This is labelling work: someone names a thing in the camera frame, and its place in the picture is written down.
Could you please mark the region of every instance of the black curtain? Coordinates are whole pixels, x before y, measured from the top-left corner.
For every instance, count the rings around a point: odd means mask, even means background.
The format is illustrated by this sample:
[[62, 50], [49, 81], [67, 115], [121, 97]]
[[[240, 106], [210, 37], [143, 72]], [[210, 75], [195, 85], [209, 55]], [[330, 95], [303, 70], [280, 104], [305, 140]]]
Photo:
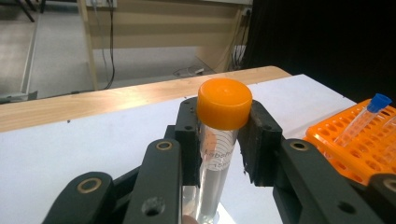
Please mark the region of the black curtain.
[[254, 1], [243, 68], [266, 65], [306, 74], [356, 102], [376, 92], [396, 101], [396, 4]]

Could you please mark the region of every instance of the orange screw cap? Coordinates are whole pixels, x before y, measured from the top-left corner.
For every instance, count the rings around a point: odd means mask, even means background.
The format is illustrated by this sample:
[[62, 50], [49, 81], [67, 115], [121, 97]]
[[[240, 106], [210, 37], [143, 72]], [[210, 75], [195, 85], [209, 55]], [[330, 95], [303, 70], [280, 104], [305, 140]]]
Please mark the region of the orange screw cap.
[[242, 128], [252, 103], [250, 89], [234, 79], [219, 77], [198, 90], [197, 116], [205, 125], [224, 131]]

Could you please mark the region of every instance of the white table surface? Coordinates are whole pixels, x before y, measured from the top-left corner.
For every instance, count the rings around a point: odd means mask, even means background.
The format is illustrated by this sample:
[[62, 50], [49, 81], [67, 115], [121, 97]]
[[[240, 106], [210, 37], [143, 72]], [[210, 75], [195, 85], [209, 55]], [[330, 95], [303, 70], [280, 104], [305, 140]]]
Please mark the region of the white table surface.
[[[249, 85], [284, 130], [305, 130], [355, 103], [304, 76]], [[141, 164], [147, 145], [175, 124], [184, 98], [0, 133], [0, 223], [40, 223], [66, 184], [90, 171], [117, 178]], [[272, 188], [250, 185], [235, 149], [221, 203], [235, 223], [281, 223]]]

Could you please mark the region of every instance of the blue cap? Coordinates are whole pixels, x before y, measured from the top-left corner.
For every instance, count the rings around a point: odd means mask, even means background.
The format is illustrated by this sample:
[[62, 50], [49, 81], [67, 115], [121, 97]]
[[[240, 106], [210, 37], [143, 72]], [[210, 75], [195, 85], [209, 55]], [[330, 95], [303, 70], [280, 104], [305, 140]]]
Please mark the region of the blue cap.
[[367, 105], [367, 110], [372, 113], [378, 113], [378, 111], [385, 108], [385, 106], [389, 105], [391, 102], [392, 100], [387, 96], [377, 93], [371, 100], [370, 104]]

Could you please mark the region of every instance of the test tube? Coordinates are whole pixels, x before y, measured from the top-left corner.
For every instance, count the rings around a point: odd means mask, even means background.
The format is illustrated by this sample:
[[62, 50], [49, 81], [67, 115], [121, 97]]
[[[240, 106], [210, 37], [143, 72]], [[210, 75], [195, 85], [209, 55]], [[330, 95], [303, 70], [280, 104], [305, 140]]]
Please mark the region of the test tube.
[[196, 196], [195, 218], [213, 223], [219, 205], [238, 130], [248, 121], [250, 89], [229, 78], [213, 78], [198, 91], [197, 116], [201, 121], [201, 187]]
[[349, 123], [334, 142], [341, 147], [346, 147], [375, 118], [378, 112], [389, 105], [390, 102], [392, 101], [387, 96], [377, 93], [370, 101], [370, 104], [363, 108], [359, 115]]

